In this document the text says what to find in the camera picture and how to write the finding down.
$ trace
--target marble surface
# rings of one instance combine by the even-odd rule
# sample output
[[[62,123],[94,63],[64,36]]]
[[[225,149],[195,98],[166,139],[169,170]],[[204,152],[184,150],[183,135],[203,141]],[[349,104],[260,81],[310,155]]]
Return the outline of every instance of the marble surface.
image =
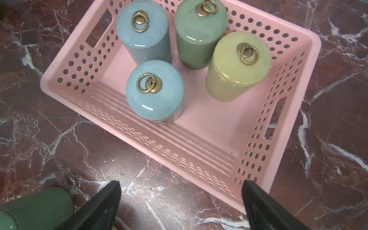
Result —
[[[270,195],[310,229],[368,229],[368,4],[244,0],[322,41]],[[246,216],[44,94],[92,0],[0,0],[0,203],[118,180],[120,229],[248,229]]]

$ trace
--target brass shell ornament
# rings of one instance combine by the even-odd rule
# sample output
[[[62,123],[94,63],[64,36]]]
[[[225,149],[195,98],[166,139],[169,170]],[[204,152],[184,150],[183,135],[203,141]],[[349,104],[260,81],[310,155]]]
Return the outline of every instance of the brass shell ornament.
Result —
[[[144,78],[145,76],[150,76],[150,78],[147,79],[145,86],[146,86],[146,90],[142,90],[139,87],[139,82],[141,81],[142,78]],[[137,80],[137,89],[141,92],[141,93],[158,93],[161,89],[162,89],[162,81],[160,78],[146,73],[146,74],[142,74],[138,80]]]
[[[211,10],[211,7],[208,4],[206,4],[206,2],[211,2],[215,6],[215,10]],[[219,8],[218,8],[215,1],[213,1],[213,0],[203,0],[202,3],[198,4],[195,7],[195,12],[200,17],[207,17],[209,14],[216,13],[218,9]]]
[[[134,23],[138,25],[146,24],[143,29],[139,30],[135,27]],[[148,14],[144,10],[137,10],[134,12],[132,20],[131,20],[132,28],[137,32],[143,32],[148,27]]]
[[[251,57],[255,52],[255,58],[253,61],[249,62],[246,59]],[[253,65],[258,61],[259,53],[258,49],[247,42],[242,42],[237,46],[237,53],[240,56],[244,64]]]

